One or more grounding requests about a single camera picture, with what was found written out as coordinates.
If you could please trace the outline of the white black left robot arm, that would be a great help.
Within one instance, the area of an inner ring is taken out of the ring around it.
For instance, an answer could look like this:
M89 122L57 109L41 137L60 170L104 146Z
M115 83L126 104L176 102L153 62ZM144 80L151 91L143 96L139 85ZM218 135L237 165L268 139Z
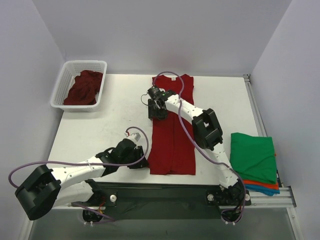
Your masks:
M95 156L79 162L61 162L60 167L48 168L37 163L37 168L17 187L15 196L29 220L38 220L53 207L86 202L95 206L101 201L101 193L94 178L115 173L119 167L131 167L144 160L139 133L133 133Z

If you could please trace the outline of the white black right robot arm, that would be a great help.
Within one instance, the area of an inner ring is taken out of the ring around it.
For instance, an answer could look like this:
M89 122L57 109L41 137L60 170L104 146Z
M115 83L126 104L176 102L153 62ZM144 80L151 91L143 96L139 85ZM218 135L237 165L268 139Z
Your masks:
M223 145L223 131L216 113L211 109L202 109L182 99L172 91L149 93L149 118L164 119L168 112L178 115L180 124L198 152L215 165L218 184L225 189L222 200L233 204L240 197L233 187L241 184L242 179L233 170Z

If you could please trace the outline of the red t-shirt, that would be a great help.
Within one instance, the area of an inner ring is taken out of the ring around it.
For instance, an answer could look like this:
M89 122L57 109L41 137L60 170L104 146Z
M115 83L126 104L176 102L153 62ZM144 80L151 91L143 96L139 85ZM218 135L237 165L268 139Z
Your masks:
M194 78L187 74L180 76L184 82L182 98L194 104ZM165 91L172 90L177 94L182 88L178 77L160 75L156 85ZM195 147L184 132L178 115L168 112L163 120L152 120L152 144L148 156L151 175L195 175L196 158Z

